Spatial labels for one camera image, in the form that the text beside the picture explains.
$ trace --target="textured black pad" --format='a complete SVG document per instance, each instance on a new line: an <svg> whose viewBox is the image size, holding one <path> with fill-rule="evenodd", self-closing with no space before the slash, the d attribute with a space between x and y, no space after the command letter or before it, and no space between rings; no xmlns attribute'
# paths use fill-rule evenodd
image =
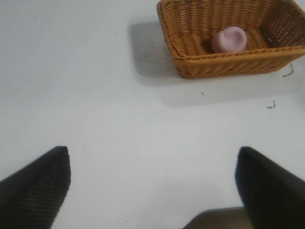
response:
<svg viewBox="0 0 305 229"><path fill-rule="evenodd" d="M68 149L58 146L0 182L0 229L49 229L71 182Z"/></svg>
<svg viewBox="0 0 305 229"><path fill-rule="evenodd" d="M305 228L303 180L250 147L240 150L235 179L257 229Z"/></svg>

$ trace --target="pink object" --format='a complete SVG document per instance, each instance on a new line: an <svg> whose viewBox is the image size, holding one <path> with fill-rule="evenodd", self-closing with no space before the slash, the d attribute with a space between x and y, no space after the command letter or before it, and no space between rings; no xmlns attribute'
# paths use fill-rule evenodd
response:
<svg viewBox="0 0 305 229"><path fill-rule="evenodd" d="M213 37L212 48L215 53L241 52L247 46L247 35L243 29L232 26Z"/></svg>

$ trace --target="black speck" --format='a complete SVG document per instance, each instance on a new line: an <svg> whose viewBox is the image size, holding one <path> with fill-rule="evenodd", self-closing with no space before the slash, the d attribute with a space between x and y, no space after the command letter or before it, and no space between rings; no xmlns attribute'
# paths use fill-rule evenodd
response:
<svg viewBox="0 0 305 229"><path fill-rule="evenodd" d="M272 109L272 108L275 108L275 107L276 107L276 103L275 103L275 100L273 100L273 106L268 106L267 108Z"/></svg>
<svg viewBox="0 0 305 229"><path fill-rule="evenodd" d="M291 70L291 72L289 74L287 74L287 75L283 75L283 77L292 75L294 73L294 65L292 63L290 64L290 70Z"/></svg>

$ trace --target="white surface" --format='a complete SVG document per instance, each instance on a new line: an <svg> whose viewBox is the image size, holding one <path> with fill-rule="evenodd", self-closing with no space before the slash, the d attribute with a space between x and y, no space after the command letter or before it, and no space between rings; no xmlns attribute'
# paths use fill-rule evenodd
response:
<svg viewBox="0 0 305 229"><path fill-rule="evenodd" d="M305 178L304 59L286 78L182 80L156 3L0 3L0 178L68 146L54 229L179 229L239 206L244 145Z"/></svg>

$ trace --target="wicker basket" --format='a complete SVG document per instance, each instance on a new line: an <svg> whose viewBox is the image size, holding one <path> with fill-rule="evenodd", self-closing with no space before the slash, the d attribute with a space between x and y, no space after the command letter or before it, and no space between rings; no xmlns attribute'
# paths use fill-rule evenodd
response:
<svg viewBox="0 0 305 229"><path fill-rule="evenodd" d="M268 73L305 54L305 13L292 0L161 0L157 11L182 78ZM213 54L229 26L246 31L246 50Z"/></svg>

